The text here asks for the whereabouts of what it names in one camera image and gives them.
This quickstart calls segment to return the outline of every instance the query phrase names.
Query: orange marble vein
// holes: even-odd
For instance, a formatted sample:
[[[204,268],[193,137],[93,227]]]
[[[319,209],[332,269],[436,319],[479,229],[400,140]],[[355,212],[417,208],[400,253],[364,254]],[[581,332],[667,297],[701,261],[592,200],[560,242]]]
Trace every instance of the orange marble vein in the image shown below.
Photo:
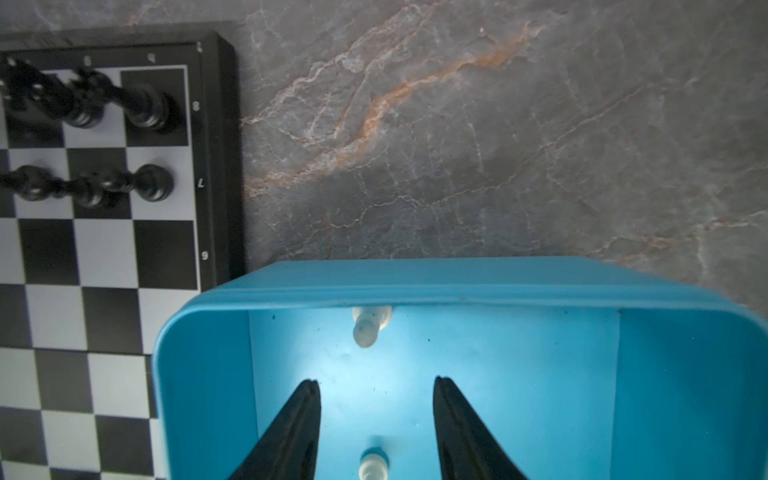
[[[526,28],[523,35],[501,44],[497,43],[496,49],[488,54],[456,61],[441,71],[424,75],[414,80],[404,81],[393,90],[373,99],[368,113],[363,120],[362,129],[349,143],[322,152],[310,160],[305,167],[296,172],[274,171],[269,172],[263,178],[246,179],[246,191],[250,192],[250,196],[256,196],[265,193],[269,187],[285,187],[299,180],[323,177],[334,170],[351,164],[376,139],[381,128],[382,119],[386,113],[400,105],[411,95],[415,88],[422,85],[439,83],[462,68],[469,66],[478,68],[501,67],[504,63],[516,57],[530,40],[531,36],[528,35],[528,29]]]

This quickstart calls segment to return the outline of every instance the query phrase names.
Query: blue box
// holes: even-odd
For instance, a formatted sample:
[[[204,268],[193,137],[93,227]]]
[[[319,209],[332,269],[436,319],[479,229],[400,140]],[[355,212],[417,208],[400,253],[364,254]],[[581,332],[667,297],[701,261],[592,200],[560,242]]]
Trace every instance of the blue box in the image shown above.
[[[376,344],[352,306],[392,305]],[[440,478],[451,377],[531,479],[763,480],[768,324],[722,296],[579,257],[284,262],[203,293],[153,358],[173,480],[225,479],[303,379],[315,478]]]

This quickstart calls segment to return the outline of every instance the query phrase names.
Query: black square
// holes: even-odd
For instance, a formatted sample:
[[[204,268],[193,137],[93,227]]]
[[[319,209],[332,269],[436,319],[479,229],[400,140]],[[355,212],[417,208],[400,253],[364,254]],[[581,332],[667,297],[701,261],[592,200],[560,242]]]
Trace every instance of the black square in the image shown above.
[[[100,477],[96,472],[79,472],[77,470],[51,468],[51,480],[99,480]]]
[[[19,219],[27,283],[77,285],[72,220]]]
[[[32,346],[27,317],[27,293],[23,285],[0,285],[0,346]]]
[[[195,290],[194,226],[189,220],[134,220],[139,286]]]
[[[142,353],[138,290],[83,287],[88,350]]]
[[[68,148],[69,177],[96,174],[106,170],[126,171],[124,148]],[[128,194],[106,193],[99,208],[85,208],[72,201],[75,218],[131,218]]]
[[[101,470],[152,475],[148,419],[96,415]]]
[[[62,148],[61,122],[45,116],[27,101],[26,111],[5,109],[8,148]]]
[[[0,407],[0,452],[8,462],[47,463],[39,410]]]
[[[173,147],[187,145],[187,92],[184,88],[184,70],[121,71],[123,88],[137,84],[149,84],[164,92],[169,98],[170,119],[166,128],[154,131],[135,127],[125,118],[125,137],[128,147]]]
[[[0,150],[0,174],[10,171],[8,167],[8,151]],[[13,207],[13,193],[10,190],[0,190],[0,217],[11,218],[15,216]]]
[[[35,350],[40,403],[45,410],[93,412],[85,352]]]
[[[154,401],[154,380],[152,379],[152,355],[144,357],[144,368],[147,370],[147,393],[149,394],[149,417],[157,418],[157,404]]]

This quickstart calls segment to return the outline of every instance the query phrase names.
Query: chess piece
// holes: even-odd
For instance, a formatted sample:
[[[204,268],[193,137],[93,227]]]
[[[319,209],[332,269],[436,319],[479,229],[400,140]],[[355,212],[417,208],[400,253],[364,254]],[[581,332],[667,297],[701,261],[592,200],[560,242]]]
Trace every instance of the chess piece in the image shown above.
[[[0,188],[12,190],[31,202],[70,196],[83,207],[96,208],[104,201],[104,189],[90,175],[62,180],[32,165],[22,165],[12,172],[0,174]]]
[[[97,180],[99,187],[107,192],[136,190],[148,202],[159,202],[174,189],[174,179],[168,170],[153,164],[143,165],[134,173],[118,170],[100,172]]]
[[[30,101],[46,116],[73,127],[93,127],[104,114],[102,105],[64,85],[56,75],[44,74],[13,57],[0,62],[0,91],[13,111],[26,111]]]
[[[127,88],[115,87],[109,77],[99,71],[78,68],[80,77],[73,85],[96,104],[112,102],[125,110],[128,120],[139,128],[163,130],[168,126],[171,100],[152,85],[139,84]]]

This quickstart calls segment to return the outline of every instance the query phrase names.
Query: gray marble surface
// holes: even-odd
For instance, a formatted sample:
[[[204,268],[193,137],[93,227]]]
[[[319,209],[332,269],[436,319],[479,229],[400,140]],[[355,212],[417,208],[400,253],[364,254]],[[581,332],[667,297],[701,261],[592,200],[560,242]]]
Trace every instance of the gray marble surface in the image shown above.
[[[250,269],[583,255],[768,314],[764,0],[31,0],[0,31],[213,22]]]

